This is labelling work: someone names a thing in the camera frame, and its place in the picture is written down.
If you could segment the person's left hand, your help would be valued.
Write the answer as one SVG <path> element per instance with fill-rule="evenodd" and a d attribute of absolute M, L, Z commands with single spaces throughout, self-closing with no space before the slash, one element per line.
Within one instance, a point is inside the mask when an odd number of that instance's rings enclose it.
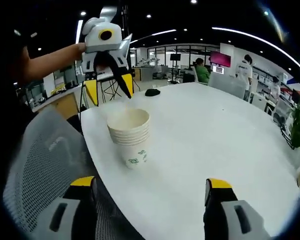
<path fill-rule="evenodd" d="M 80 42 L 80 43 L 77 43 L 75 46 L 77 47 L 77 53 L 76 53 L 75 60 L 78 61 L 78 60 L 82 59 L 82 54 L 86 50 L 86 44 L 84 42 Z"/>

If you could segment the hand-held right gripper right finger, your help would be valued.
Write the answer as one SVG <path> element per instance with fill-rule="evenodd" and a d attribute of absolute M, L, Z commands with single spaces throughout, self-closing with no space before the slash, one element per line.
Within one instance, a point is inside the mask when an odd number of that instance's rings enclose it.
<path fill-rule="evenodd" d="M 208 178 L 203 214 L 206 240 L 269 240 L 262 216 L 245 200 L 237 199 L 225 180 Z"/>

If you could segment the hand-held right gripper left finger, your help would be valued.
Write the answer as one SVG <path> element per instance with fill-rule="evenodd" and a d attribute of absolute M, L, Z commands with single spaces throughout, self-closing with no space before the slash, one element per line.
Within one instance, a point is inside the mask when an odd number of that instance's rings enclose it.
<path fill-rule="evenodd" d="M 63 197 L 56 198 L 38 216 L 34 240 L 94 240 L 98 213 L 94 176 L 73 181 Z"/>

